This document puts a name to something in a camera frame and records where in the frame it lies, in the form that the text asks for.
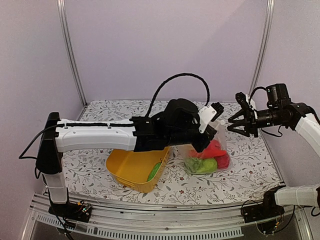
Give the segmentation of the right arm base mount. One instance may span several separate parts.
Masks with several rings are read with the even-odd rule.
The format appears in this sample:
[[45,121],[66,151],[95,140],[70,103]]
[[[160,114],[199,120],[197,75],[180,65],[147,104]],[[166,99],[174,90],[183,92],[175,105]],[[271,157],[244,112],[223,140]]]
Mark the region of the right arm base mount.
[[262,203],[253,200],[245,201],[240,213],[245,223],[257,222],[273,218],[270,222],[259,223],[258,230],[265,235],[274,234],[284,217],[284,207],[276,204],[275,193],[283,186],[274,187],[263,194]]

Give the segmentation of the orange toy carrot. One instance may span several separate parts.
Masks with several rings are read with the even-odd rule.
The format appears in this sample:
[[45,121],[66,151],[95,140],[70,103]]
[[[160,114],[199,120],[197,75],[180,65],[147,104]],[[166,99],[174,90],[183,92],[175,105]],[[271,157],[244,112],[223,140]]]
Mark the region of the orange toy carrot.
[[215,157],[224,156],[227,152],[220,149],[205,149],[203,152],[196,152],[195,150],[190,150],[188,156],[191,158],[199,159],[210,159]]

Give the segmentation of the green toy broccoli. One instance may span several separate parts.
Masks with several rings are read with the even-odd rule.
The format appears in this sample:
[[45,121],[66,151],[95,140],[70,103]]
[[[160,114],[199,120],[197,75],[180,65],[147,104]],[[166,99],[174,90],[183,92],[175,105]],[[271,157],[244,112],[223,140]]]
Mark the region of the green toy broccoli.
[[184,164],[186,169],[192,174],[201,174],[204,172],[204,160],[201,158],[186,158]]

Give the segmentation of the clear zip top bag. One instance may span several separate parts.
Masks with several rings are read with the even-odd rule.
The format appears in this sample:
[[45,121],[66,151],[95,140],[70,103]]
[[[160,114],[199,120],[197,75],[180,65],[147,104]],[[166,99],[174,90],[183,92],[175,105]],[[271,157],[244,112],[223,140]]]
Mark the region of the clear zip top bag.
[[[228,151],[227,151],[227,141],[226,141],[226,122],[224,120],[215,120],[214,122],[211,122],[210,123],[210,126],[213,127],[217,133],[215,134],[214,138],[212,140],[217,140],[220,142],[220,145],[221,145],[221,148],[222,150],[226,151],[228,154]],[[191,150],[195,150],[194,147],[190,144],[188,145],[181,145],[178,147],[178,151],[183,159],[183,163],[184,163],[184,169],[185,171],[188,173],[188,174],[192,174],[192,175],[205,175],[203,173],[190,173],[186,167],[185,167],[185,159],[188,159],[188,158],[191,158],[189,157],[188,153],[189,151]]]

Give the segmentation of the green toy cabbage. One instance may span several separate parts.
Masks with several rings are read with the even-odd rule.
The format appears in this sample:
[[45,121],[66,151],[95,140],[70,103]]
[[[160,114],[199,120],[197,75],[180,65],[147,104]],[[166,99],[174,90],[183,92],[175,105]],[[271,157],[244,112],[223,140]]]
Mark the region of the green toy cabbage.
[[208,174],[215,172],[218,169],[218,163],[215,158],[207,158],[201,161],[201,164],[197,170],[200,174]]

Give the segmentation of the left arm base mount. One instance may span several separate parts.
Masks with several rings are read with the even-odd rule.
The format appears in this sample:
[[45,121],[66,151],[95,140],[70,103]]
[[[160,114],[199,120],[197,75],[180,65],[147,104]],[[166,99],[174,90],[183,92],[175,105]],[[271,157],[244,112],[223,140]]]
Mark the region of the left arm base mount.
[[53,203],[49,200],[50,207],[48,212],[65,220],[74,220],[78,222],[88,223],[92,215],[92,205],[85,203],[83,200],[77,203],[67,200],[66,203]]

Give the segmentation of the red toy tomato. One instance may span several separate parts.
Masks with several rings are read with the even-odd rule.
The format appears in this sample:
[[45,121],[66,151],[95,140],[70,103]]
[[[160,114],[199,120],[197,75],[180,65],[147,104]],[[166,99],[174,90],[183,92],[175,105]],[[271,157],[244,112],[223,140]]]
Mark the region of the red toy tomato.
[[230,165],[230,156],[228,154],[218,156],[215,158],[217,162],[217,169],[218,170],[225,170]]

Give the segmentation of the red toy apple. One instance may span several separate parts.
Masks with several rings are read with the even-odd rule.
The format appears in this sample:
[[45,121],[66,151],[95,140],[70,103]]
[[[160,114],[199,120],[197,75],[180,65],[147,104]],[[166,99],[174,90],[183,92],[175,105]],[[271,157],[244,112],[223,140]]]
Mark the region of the red toy apple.
[[209,145],[207,146],[206,150],[208,151],[220,151],[222,150],[221,144],[218,140],[213,139],[210,141]]

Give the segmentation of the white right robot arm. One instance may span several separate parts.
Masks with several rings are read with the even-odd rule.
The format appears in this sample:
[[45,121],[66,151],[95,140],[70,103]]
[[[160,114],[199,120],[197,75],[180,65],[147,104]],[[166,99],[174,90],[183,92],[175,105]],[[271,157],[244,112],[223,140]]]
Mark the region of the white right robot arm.
[[[292,102],[287,86],[276,83],[263,87],[267,95],[267,108],[257,110],[252,95],[238,92],[235,100],[240,110],[228,119],[227,130],[245,137],[258,137],[258,131],[268,127],[285,127],[298,133],[315,151],[320,153],[320,120],[315,110],[303,103]],[[264,203],[258,213],[269,218],[278,206],[319,207],[319,184],[304,186],[280,186],[265,192]]]

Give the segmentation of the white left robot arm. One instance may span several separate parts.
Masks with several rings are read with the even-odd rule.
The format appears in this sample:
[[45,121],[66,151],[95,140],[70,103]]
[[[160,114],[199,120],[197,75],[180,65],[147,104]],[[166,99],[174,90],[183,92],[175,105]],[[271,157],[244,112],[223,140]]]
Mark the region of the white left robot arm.
[[88,149],[116,149],[133,152],[162,151],[169,146],[191,144],[202,152],[217,131],[210,126],[224,111],[220,103],[198,108],[193,102],[172,99],[154,116],[134,116],[118,121],[73,121],[49,114],[40,138],[35,166],[47,185],[50,200],[63,216],[74,213],[62,170],[65,152]]

